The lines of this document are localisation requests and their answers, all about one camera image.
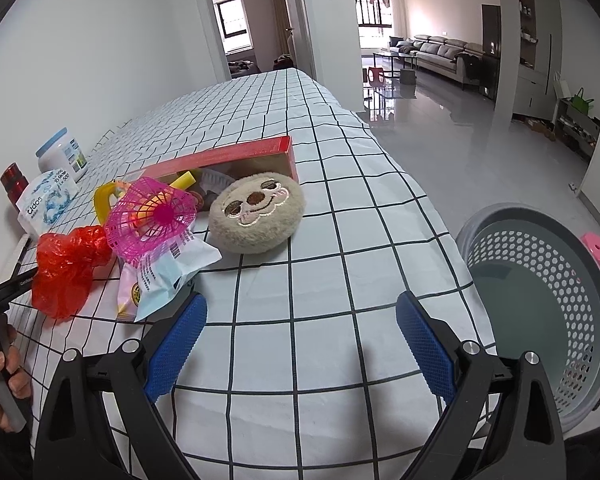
blue textured pad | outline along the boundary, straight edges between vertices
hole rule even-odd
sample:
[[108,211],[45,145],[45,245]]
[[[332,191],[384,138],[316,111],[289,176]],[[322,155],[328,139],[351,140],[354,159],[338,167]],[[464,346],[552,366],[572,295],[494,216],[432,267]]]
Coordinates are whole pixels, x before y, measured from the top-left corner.
[[206,324],[206,300],[195,295],[148,364],[144,392],[151,402],[168,394]]
[[395,319],[416,358],[429,390],[445,399],[448,406],[456,396],[453,363],[427,321],[405,293],[398,297]]

pink plastic object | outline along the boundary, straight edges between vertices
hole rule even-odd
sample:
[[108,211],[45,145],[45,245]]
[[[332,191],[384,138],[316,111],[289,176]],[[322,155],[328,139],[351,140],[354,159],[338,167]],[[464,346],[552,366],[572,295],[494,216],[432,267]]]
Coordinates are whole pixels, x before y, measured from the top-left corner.
[[369,84],[371,86],[382,86],[384,84],[384,68],[369,67]]
[[580,237],[580,241],[589,250],[598,267],[600,267],[600,237],[595,233],[584,233]]
[[126,262],[181,234],[196,219],[196,201],[187,192],[149,177],[136,180],[107,217],[109,246]]

white plastic jar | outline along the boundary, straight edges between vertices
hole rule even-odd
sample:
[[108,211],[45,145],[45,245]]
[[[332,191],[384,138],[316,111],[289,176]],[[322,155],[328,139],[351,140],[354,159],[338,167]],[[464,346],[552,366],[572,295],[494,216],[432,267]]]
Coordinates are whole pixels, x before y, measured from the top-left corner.
[[63,128],[36,151],[40,173],[67,170],[74,182],[87,171],[87,159],[76,140]]

blue lid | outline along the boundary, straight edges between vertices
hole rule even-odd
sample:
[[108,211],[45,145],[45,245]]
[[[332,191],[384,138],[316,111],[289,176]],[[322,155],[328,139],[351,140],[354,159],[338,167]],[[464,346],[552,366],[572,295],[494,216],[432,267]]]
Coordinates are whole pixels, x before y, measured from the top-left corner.
[[36,151],[36,158],[40,158],[45,154],[46,150],[51,148],[60,137],[62,137],[66,133],[66,128],[63,128],[58,133],[56,133],[53,137],[51,137],[47,142],[42,145],[42,148]]

plush toy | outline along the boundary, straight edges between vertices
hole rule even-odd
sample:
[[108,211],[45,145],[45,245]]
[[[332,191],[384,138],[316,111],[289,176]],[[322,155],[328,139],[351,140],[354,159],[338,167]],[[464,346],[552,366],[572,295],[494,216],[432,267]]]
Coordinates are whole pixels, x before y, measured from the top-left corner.
[[237,180],[212,203],[209,232],[221,249],[263,253],[295,232],[303,212],[304,196],[295,181],[258,173]]

